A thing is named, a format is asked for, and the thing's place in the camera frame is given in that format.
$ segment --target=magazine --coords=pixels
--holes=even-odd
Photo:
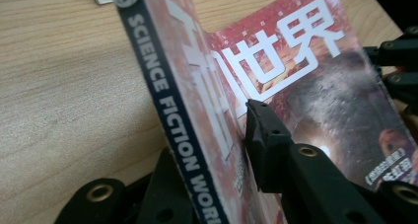
[[[202,31],[192,0],[114,4],[201,222],[285,221],[243,148],[247,99],[353,183],[416,184],[416,144],[339,0],[276,0],[217,33]]]

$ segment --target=magazine spine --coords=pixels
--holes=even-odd
[[[146,0],[114,0],[113,2],[143,72],[143,77],[146,80],[148,90],[174,153],[177,167],[183,176],[200,221],[203,223],[228,223],[227,215],[215,189],[180,91],[175,83],[174,74],[159,39],[151,13],[147,8]],[[147,55],[144,55],[145,47],[147,47],[146,50],[154,49],[158,66],[155,64],[156,61],[154,61],[153,66],[150,66],[151,64],[146,58]],[[164,75],[164,79],[157,79],[157,75],[158,77]],[[186,131],[185,136],[175,134],[173,121],[182,122],[184,131]]]

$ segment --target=metal screw hole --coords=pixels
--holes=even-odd
[[[307,157],[314,157],[317,155],[317,152],[309,147],[301,147],[299,148],[299,153],[301,153],[302,155],[305,155]]]
[[[100,184],[92,187],[86,195],[90,202],[100,202],[111,196],[113,187],[106,184]]]
[[[393,192],[404,201],[418,205],[418,191],[410,187],[396,186]]]

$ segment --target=cover illustration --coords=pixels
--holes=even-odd
[[[249,98],[272,106],[295,142],[321,148],[350,181],[415,182],[416,144],[339,0],[276,0],[212,34],[191,0],[114,3],[200,221],[283,221],[243,148]]]

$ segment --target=light wood grain surface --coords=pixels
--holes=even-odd
[[[273,0],[194,0],[217,31]],[[364,45],[400,35],[375,0],[342,0]],[[0,223],[52,223],[101,177],[127,185],[166,146],[113,4],[0,0]]]

